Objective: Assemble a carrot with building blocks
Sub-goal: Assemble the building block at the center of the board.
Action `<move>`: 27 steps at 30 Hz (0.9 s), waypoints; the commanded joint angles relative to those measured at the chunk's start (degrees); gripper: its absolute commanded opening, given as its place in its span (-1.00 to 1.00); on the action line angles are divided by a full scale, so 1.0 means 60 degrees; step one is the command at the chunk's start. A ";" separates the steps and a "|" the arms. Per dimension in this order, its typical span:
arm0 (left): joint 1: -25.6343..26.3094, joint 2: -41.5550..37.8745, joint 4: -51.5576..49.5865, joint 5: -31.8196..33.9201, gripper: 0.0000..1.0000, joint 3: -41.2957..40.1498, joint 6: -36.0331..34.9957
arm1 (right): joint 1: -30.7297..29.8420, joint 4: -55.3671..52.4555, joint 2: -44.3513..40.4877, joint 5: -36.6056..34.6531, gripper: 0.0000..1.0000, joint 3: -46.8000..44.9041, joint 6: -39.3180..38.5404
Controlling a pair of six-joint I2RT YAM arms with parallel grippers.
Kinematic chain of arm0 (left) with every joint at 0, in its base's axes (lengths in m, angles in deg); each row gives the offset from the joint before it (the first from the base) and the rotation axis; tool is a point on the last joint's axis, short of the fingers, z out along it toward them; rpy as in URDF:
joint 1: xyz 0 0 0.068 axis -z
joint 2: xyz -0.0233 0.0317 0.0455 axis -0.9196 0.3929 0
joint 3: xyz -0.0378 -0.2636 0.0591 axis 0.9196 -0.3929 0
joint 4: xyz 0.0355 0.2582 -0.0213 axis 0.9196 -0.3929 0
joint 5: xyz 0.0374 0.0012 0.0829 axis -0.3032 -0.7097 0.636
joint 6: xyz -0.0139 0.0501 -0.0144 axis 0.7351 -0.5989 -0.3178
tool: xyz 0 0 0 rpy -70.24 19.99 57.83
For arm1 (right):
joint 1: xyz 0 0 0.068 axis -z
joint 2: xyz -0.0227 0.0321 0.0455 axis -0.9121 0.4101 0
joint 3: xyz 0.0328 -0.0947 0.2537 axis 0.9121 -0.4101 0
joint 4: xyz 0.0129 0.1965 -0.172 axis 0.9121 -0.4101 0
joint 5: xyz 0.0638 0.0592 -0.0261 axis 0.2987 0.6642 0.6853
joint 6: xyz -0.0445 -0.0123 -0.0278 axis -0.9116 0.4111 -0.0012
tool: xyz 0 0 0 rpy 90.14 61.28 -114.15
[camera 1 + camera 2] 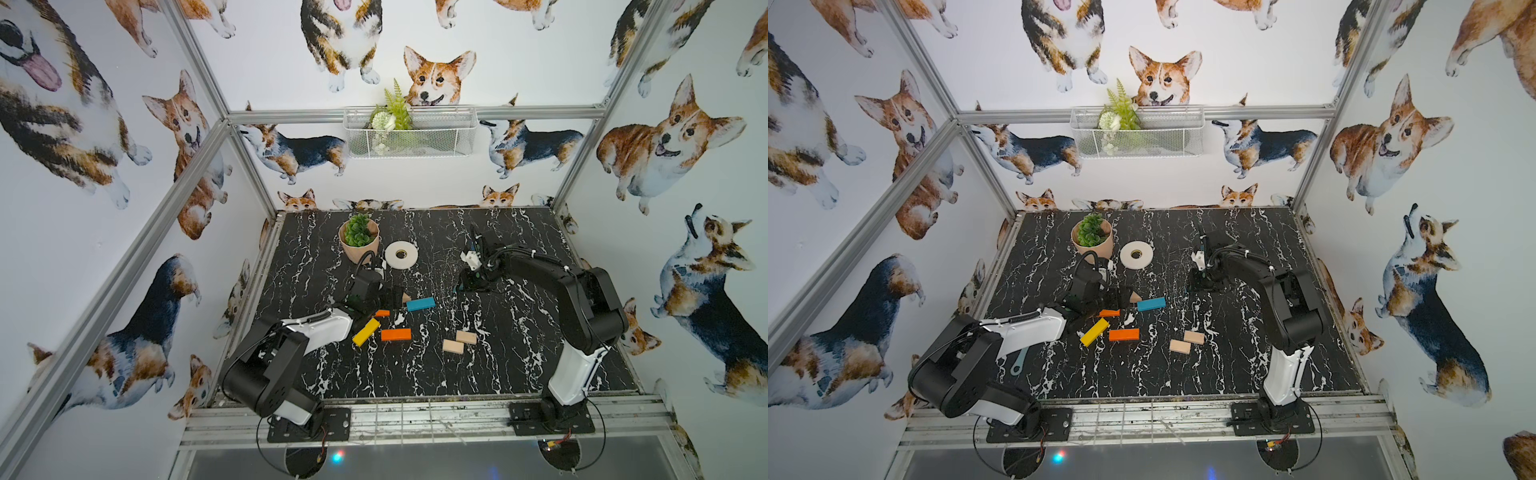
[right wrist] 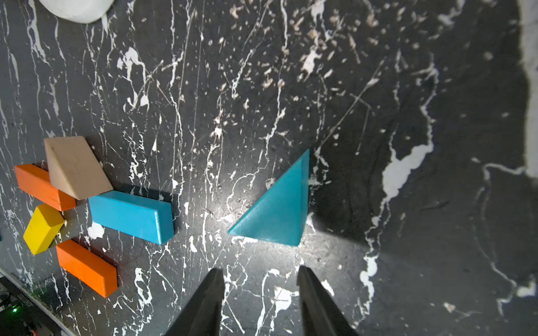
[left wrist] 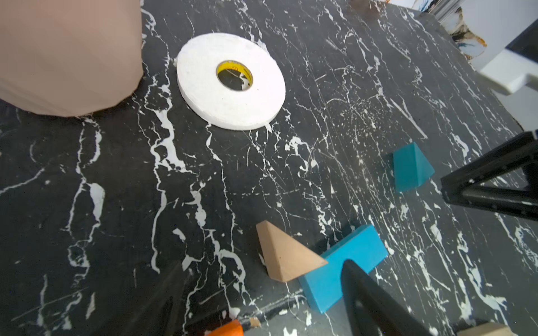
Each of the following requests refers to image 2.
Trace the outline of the blue rectangular block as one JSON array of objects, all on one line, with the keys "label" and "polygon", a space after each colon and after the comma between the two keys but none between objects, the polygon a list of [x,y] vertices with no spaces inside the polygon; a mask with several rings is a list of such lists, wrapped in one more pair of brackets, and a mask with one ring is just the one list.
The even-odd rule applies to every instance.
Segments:
[{"label": "blue rectangular block", "polygon": [[165,244],[175,234],[172,205],[112,190],[88,199],[92,221],[127,235]]}]

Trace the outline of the teal triangle block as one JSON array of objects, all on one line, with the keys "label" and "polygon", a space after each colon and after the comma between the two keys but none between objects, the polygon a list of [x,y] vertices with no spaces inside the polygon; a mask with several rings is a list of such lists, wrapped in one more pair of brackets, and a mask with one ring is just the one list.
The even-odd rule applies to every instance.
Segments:
[{"label": "teal triangle block", "polygon": [[228,231],[232,236],[300,245],[308,217],[310,151],[306,151]]}]

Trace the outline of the natural wood triangle block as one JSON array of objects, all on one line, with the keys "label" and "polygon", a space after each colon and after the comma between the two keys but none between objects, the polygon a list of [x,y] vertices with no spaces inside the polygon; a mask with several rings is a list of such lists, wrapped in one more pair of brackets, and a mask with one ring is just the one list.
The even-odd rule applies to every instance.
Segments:
[{"label": "natural wood triangle block", "polygon": [[51,185],[77,200],[113,190],[84,137],[50,137],[43,140]]}]

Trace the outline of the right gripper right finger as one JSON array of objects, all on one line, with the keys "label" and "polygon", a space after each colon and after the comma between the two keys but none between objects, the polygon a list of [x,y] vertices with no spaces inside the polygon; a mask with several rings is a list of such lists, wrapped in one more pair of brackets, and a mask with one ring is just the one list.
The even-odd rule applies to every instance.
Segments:
[{"label": "right gripper right finger", "polygon": [[299,268],[297,285],[304,335],[358,335],[309,267]]}]

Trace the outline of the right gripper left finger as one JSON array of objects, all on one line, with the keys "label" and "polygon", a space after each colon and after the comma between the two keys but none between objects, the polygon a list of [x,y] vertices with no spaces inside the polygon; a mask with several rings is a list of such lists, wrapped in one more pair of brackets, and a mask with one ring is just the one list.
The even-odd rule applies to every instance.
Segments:
[{"label": "right gripper left finger", "polygon": [[211,269],[165,335],[219,335],[224,292],[223,271]]}]

